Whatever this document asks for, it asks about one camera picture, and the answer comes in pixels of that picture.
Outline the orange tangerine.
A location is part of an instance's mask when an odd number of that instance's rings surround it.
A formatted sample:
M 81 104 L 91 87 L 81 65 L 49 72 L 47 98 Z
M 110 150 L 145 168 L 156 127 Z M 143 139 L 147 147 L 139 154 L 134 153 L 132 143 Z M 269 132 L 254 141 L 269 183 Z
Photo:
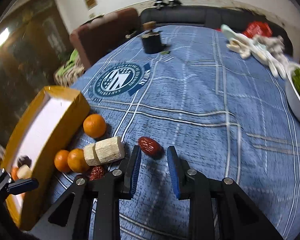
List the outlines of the orange tangerine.
M 101 115 L 91 114 L 84 120 L 83 129 L 86 135 L 96 139 L 105 134 L 107 130 L 107 124 Z
M 90 166 L 86 163 L 84 158 L 84 151 L 76 148 L 68 154 L 68 166 L 73 172 L 85 173 L 89 170 Z
M 69 151 L 67 150 L 60 150 L 56 153 L 54 158 L 54 164 L 59 172 L 68 173 L 71 171 L 68 165 L 68 155 Z

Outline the short white yam piece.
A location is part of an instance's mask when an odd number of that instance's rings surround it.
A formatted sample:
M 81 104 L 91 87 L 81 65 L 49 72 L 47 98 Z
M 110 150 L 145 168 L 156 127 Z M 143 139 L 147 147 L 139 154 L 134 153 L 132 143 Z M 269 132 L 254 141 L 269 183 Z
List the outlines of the short white yam piece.
M 83 148 L 84 159 L 89 166 L 101 165 L 98 156 L 96 154 L 95 144 L 86 145 Z

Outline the yellow box with white interior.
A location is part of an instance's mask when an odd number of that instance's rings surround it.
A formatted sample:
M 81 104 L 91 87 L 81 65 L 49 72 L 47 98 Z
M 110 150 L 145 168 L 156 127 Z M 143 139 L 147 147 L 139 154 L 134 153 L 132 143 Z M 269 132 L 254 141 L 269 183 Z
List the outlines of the yellow box with white interior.
M 45 191 L 55 170 L 55 155 L 70 143 L 89 112 L 89 103 L 79 90 L 46 86 L 14 128 L 1 167 L 10 171 L 17 165 L 18 157 L 26 155 L 32 161 L 31 177 L 39 182 L 37 189 L 24 196 L 10 195 L 6 199 L 19 229 L 29 231 L 38 221 Z

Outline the dark purple plum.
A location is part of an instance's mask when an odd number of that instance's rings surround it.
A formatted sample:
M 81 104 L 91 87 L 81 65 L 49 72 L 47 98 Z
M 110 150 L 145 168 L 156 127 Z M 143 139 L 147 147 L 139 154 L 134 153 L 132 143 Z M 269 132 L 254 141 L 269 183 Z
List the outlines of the dark purple plum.
M 32 164 L 32 160 L 26 155 L 22 155 L 17 159 L 17 166 L 19 168 L 22 167 L 23 165 L 27 165 L 30 168 L 31 164 Z

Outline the blue plaid tablecloth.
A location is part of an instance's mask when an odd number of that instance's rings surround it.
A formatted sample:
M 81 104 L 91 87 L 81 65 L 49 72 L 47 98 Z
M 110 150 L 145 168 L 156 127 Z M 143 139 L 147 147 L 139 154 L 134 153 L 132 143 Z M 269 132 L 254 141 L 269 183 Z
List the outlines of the blue plaid tablecloth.
M 285 83 L 243 60 L 216 30 L 159 28 L 168 51 L 121 45 L 73 85 L 131 150 L 140 137 L 174 146 L 208 178 L 232 178 L 284 239 L 300 233 L 300 122 Z

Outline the green patterned cushion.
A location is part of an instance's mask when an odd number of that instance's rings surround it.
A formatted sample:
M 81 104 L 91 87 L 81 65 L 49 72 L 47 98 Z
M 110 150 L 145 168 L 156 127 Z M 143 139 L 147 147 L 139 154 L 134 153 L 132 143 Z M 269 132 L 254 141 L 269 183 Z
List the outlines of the green patterned cushion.
M 81 61 L 78 51 L 75 49 L 68 61 L 59 67 L 54 73 L 56 85 L 70 87 L 79 77 L 85 73 L 85 67 Z

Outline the ceiling light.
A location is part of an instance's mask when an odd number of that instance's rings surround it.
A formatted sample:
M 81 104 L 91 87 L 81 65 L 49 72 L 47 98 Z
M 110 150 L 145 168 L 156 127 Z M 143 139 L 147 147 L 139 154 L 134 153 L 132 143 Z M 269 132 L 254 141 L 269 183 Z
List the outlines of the ceiling light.
M 7 41 L 9 38 L 10 31 L 8 28 L 5 28 L 0 34 L 0 47 Z

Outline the dark wooden glass cabinet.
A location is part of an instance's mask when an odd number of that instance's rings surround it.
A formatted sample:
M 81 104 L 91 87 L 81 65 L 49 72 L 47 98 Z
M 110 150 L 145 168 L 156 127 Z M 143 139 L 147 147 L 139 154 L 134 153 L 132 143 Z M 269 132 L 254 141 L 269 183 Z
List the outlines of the dark wooden glass cabinet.
M 8 140 L 38 92 L 54 85 L 73 46 L 55 0 L 30 0 L 0 23 L 0 144 Z

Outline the white and green cloth pile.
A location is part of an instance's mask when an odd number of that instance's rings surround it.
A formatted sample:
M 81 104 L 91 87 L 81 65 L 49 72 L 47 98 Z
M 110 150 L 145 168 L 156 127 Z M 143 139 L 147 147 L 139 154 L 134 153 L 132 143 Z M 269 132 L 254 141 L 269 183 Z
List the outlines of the white and green cloth pile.
M 234 32 L 225 24 L 221 25 L 221 32 L 228 39 L 227 48 L 238 53 L 242 59 L 253 56 L 258 62 L 269 67 L 273 77 L 287 77 L 290 62 L 284 54 L 285 45 L 281 36 L 266 37 L 256 34 L 248 38 L 244 34 Z

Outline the red plastic bag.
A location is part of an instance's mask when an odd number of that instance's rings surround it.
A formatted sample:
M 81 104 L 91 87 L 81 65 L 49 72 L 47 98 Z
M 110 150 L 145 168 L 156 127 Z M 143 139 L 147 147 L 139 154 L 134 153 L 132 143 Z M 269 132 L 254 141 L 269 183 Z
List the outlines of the red plastic bag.
M 273 32 L 266 22 L 254 21 L 248 24 L 243 33 L 248 38 L 253 38 L 255 35 L 261 35 L 265 37 L 272 37 Z

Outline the black leather sofa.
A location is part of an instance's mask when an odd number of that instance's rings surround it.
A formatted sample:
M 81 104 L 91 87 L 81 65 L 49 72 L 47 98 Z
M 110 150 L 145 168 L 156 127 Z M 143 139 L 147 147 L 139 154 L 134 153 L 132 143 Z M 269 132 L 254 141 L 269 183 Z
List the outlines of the black leather sofa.
M 273 36 L 284 39 L 285 53 L 293 55 L 293 45 L 287 32 L 281 26 L 269 21 L 264 15 L 258 15 L 249 10 L 231 10 L 218 7 L 180 5 L 177 7 L 147 8 L 140 15 L 141 23 L 155 21 L 157 26 L 191 25 L 219 29 L 221 25 L 228 25 L 235 32 L 243 32 L 249 23 L 254 21 L 267 23 Z

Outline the black clamp devices on sofa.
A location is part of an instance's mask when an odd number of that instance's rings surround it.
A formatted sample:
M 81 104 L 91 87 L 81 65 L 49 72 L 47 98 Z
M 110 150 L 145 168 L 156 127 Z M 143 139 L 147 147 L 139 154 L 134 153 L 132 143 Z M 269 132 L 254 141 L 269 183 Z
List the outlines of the black clamp devices on sofa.
M 178 7 L 182 5 L 182 2 L 180 0 L 155 0 L 153 3 L 153 6 L 157 10 L 161 10 L 164 7 Z

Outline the small wall plaque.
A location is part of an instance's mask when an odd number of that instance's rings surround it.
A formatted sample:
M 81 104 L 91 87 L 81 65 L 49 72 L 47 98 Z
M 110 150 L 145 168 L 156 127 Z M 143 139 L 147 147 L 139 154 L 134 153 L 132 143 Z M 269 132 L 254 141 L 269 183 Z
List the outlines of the small wall plaque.
M 84 0 L 84 2 L 88 10 L 97 6 L 97 0 Z

